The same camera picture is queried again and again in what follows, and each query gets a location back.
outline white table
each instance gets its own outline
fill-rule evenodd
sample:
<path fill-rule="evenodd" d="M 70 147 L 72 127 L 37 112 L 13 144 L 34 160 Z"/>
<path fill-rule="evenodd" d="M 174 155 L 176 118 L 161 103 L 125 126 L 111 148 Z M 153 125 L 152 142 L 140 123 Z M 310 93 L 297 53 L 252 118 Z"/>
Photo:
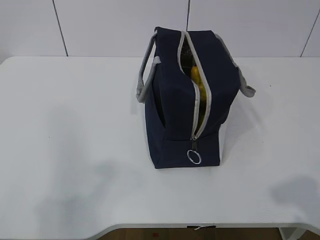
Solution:
<path fill-rule="evenodd" d="M 141 58 L 0 65 L 0 239 L 97 239 L 117 228 L 299 227 L 320 234 L 320 58 L 236 58 L 219 167 L 154 169 Z"/>

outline lunch bag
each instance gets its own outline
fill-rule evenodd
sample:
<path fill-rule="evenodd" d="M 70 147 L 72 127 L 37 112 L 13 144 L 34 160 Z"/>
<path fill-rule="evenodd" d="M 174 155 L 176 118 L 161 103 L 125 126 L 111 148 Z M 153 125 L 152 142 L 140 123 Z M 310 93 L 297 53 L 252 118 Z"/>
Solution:
<path fill-rule="evenodd" d="M 155 43 L 145 83 L 143 74 Z M 253 97 L 222 39 L 212 31 L 156 27 L 139 72 L 149 153 L 156 169 L 218 166 L 219 129 L 238 90 Z"/>

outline white wall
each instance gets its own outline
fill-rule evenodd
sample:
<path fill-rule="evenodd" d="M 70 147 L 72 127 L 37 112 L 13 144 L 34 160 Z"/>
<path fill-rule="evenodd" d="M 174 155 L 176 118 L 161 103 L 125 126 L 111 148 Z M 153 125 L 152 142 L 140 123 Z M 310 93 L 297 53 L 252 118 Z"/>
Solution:
<path fill-rule="evenodd" d="M 155 26 L 185 30 L 188 0 L 55 0 L 70 56 L 142 56 Z M 235 57 L 299 57 L 320 0 L 190 0 L 188 29 L 211 29 Z M 65 56 L 52 0 L 0 0 L 0 63 Z M 320 18 L 303 56 L 320 57 Z"/>
<path fill-rule="evenodd" d="M 188 30 L 213 30 L 235 57 L 299 57 L 319 8 L 320 0 L 191 0 Z"/>
<path fill-rule="evenodd" d="M 0 0 L 0 63 L 11 56 L 65 56 L 51 0 Z"/>
<path fill-rule="evenodd" d="M 143 56 L 156 26 L 186 30 L 188 0 L 55 0 L 69 56 Z"/>
<path fill-rule="evenodd" d="M 303 52 L 303 57 L 320 57 L 320 17 L 318 17 L 309 41 Z"/>

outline zipper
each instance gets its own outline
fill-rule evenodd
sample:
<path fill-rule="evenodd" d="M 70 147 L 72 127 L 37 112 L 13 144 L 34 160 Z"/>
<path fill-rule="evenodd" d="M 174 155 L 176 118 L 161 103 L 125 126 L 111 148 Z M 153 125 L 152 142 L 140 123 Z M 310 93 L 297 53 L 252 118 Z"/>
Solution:
<path fill-rule="evenodd" d="M 199 74 L 203 83 L 203 87 L 205 89 L 206 92 L 206 102 L 205 102 L 205 113 L 204 113 L 204 118 L 202 121 L 201 126 L 199 127 L 198 131 L 197 130 L 197 126 L 198 126 L 198 121 L 199 121 L 199 111 L 200 111 L 200 90 L 198 85 L 193 81 L 193 86 L 194 86 L 194 93 L 195 93 L 195 100 L 194 100 L 194 111 L 193 111 L 193 123 L 192 123 L 192 132 L 191 132 L 191 137 L 190 139 L 192 140 L 192 150 L 194 150 L 194 143 L 193 142 L 197 142 L 197 139 L 201 136 L 201 134 L 203 133 L 206 125 L 207 125 L 207 121 L 210 115 L 210 108 L 211 108 L 211 101 L 212 101 L 212 97 L 211 97 L 211 90 L 207 81 L 207 78 L 205 76 L 204 70 L 201 66 L 201 62 L 199 60 L 198 54 L 196 52 L 195 46 L 191 40 L 191 37 L 189 35 L 189 33 L 187 31 L 182 31 L 181 32 L 181 39 L 180 39 L 180 43 L 178 46 L 178 64 L 180 67 L 180 70 L 183 72 L 182 66 L 181 66 L 181 51 L 182 51 L 182 46 L 183 46 L 183 42 L 184 39 L 187 39 L 187 42 L 189 44 L 190 50 L 192 52 L 192 56 L 193 59 L 195 61 L 195 64 L 199 70 Z"/>

